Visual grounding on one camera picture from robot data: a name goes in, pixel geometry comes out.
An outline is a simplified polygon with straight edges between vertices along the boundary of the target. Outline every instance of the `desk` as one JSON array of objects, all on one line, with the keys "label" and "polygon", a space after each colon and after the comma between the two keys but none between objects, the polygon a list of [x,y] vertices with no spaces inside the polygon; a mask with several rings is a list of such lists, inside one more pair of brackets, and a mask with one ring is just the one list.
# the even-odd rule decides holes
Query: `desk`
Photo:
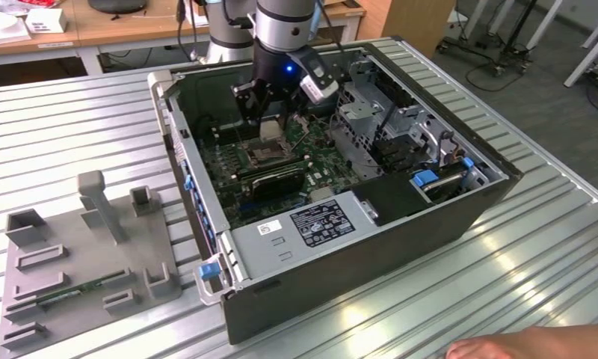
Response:
[{"label": "desk", "polygon": [[[101,53],[177,44],[175,0],[149,0],[145,15],[138,11],[121,15],[114,21],[110,20],[113,15],[90,8],[87,0],[66,0],[61,8],[69,16],[69,30],[63,34],[31,34],[31,40],[0,45],[0,64],[78,57],[86,73],[99,75],[103,73],[97,57]],[[333,4],[326,7],[326,12],[331,25],[343,28],[342,42],[354,40],[365,10]],[[318,26],[325,28],[325,21]],[[209,41],[207,26],[197,27],[197,35],[197,41]],[[186,22],[181,42],[194,42],[191,26]],[[53,44],[63,46],[45,47]]]},{"label": "desk", "polygon": [[0,156],[0,300],[5,214],[79,208],[73,176],[94,166],[114,178],[109,199],[138,185],[159,191],[183,287],[177,300],[29,359],[437,358],[459,337],[598,323],[598,191],[411,46],[371,43],[524,177],[455,242],[235,346],[191,275],[199,252],[146,83],[159,69],[0,88],[0,155],[11,160]]},{"label": "desk", "polygon": [[75,48],[79,46],[79,38],[73,0],[65,0],[59,4],[59,8],[63,10],[69,22],[66,31],[62,34],[30,34],[30,40],[1,44],[0,64],[74,56]]}]

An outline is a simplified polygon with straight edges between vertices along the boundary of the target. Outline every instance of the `circuit board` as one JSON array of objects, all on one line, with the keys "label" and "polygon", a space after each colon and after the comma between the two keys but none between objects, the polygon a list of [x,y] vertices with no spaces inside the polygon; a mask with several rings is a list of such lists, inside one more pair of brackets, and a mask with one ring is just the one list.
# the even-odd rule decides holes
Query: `circuit board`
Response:
[{"label": "circuit board", "polygon": [[[337,194],[359,182],[334,144],[327,141],[327,129],[327,119],[313,118],[311,122],[302,123],[291,120],[273,143],[257,137],[201,147],[201,157],[231,228],[309,204],[314,199],[310,193],[321,188],[321,193],[331,191]],[[301,190],[243,205],[246,188],[238,174],[262,167],[273,168],[277,164],[279,168],[285,166],[293,171],[302,171],[305,180]]]}]

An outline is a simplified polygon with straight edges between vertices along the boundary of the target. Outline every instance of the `wooden desk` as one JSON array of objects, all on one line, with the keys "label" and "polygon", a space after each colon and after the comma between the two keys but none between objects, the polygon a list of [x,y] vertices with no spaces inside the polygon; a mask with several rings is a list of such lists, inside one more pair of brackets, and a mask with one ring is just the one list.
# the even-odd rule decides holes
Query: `wooden desk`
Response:
[{"label": "wooden desk", "polygon": [[[0,55],[10,55],[13,58],[26,56],[31,57],[25,61],[45,60],[46,58],[57,58],[57,52],[65,50],[67,56],[74,54],[74,50],[70,48],[79,46],[79,37],[77,35],[77,22],[75,13],[73,11],[73,0],[65,0],[59,4],[59,8],[65,12],[66,20],[69,24],[66,25],[66,31],[62,34],[30,34],[31,39],[26,41],[18,41],[15,43],[3,43],[0,45]],[[50,57],[45,57],[45,52],[54,52]]]},{"label": "wooden desk", "polygon": [[[29,41],[0,45],[0,64],[77,56],[89,75],[102,74],[101,53],[177,44],[175,4],[177,0],[149,0],[145,13],[138,11],[111,20],[113,15],[91,9],[87,0],[66,0],[61,7],[69,16],[69,30],[63,34],[34,34]],[[365,10],[333,4],[326,12],[331,25],[342,27],[342,42],[353,41]],[[318,26],[326,27],[323,20]],[[209,41],[206,25],[197,26],[197,41]],[[194,42],[187,22],[182,26],[181,42]],[[38,48],[42,43],[66,44],[59,49]]]},{"label": "wooden desk", "polygon": [[[109,43],[154,40],[177,36],[174,18],[177,0],[149,0],[143,11],[119,15],[101,13],[89,6],[87,0],[73,0],[77,16],[77,29],[82,46],[99,46]],[[183,22],[182,36],[191,35],[191,26]],[[197,34],[207,34],[207,26],[197,26]]]},{"label": "wooden desk", "polygon": [[357,0],[357,3],[367,12],[358,29],[359,40],[398,35],[431,57],[455,0]]}]

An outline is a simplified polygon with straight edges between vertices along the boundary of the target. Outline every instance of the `finger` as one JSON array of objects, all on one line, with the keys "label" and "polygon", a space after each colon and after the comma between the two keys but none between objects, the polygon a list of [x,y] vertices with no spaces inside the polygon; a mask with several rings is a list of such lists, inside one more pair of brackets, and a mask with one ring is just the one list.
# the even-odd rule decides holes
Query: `finger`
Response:
[{"label": "finger", "polygon": [[462,359],[465,358],[465,354],[473,352],[475,349],[478,349],[478,347],[479,344],[476,342],[466,343],[465,345],[461,345],[447,351],[446,359]]},{"label": "finger", "polygon": [[451,343],[451,345],[447,348],[447,352],[451,352],[455,348],[461,347],[461,346],[466,346],[469,344],[474,344],[475,339],[470,338],[470,339],[461,339],[457,340],[455,342]]}]

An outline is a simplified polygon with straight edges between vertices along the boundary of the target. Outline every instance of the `aluminum table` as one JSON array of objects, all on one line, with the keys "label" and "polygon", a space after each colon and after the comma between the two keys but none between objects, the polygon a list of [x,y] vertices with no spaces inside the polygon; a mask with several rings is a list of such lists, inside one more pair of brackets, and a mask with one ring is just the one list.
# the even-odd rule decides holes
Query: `aluminum table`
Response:
[{"label": "aluminum table", "polygon": [[150,69],[0,88],[0,297],[5,214],[78,208],[73,176],[89,169],[105,172],[109,198],[137,185],[159,191],[183,286],[177,300],[27,358],[434,358],[458,337],[598,323],[598,191],[410,46],[374,45],[524,178],[455,242],[235,346],[219,308],[197,295],[199,255],[151,109]]}]

